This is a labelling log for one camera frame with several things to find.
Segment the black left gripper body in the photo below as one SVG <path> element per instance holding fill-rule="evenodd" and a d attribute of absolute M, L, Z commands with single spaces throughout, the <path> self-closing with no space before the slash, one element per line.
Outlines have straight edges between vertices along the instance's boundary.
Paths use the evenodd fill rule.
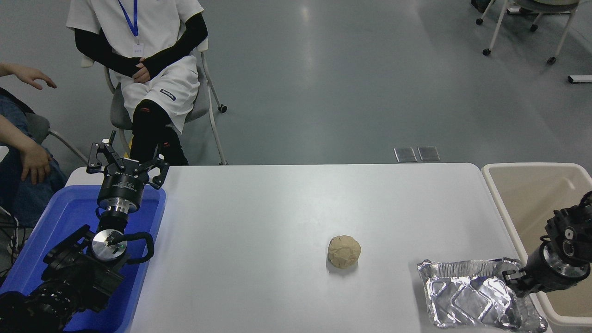
<path fill-rule="evenodd" d="M 147 171 L 136 173 L 132 169 L 131 173 L 125 173 L 104 169 L 102 173 L 104 180 L 98 194 L 99 206 L 114 206 L 118 200 L 128 202 L 129 206 L 140 206 L 145 185 L 149 182 Z"/>

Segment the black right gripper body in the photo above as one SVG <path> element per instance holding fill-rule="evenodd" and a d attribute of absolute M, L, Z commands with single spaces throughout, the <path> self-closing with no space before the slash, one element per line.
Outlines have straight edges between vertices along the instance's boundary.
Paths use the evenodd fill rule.
<path fill-rule="evenodd" d="M 553 249 L 537 249 L 525 268 L 524 282 L 532 282 L 531 293 L 567 290 L 589 276 L 589 263 L 567 263 Z"/>

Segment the person's hand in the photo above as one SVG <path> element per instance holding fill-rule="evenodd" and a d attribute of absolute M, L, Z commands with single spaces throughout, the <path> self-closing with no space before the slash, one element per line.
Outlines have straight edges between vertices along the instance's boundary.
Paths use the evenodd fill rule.
<path fill-rule="evenodd" d="M 19 149 L 22 164 L 21 181 L 30 179 L 32 184 L 43 183 L 50 174 L 51 155 L 36 142 L 26 143 Z"/>
<path fill-rule="evenodd" d="M 40 82 L 44 82 L 49 88 L 57 88 L 57 84 L 52 80 L 52 78 L 39 69 L 25 67 L 18 74 L 15 74 L 15 76 L 17 76 L 21 82 L 31 85 L 38 90 L 43 89 L 43 85 Z"/>
<path fill-rule="evenodd" d="M 136 65 L 138 71 L 133 74 L 132 80 L 135 83 L 145 84 L 146 82 L 151 80 L 151 74 L 148 68 L 144 65 L 144 63 L 140 62 Z"/>

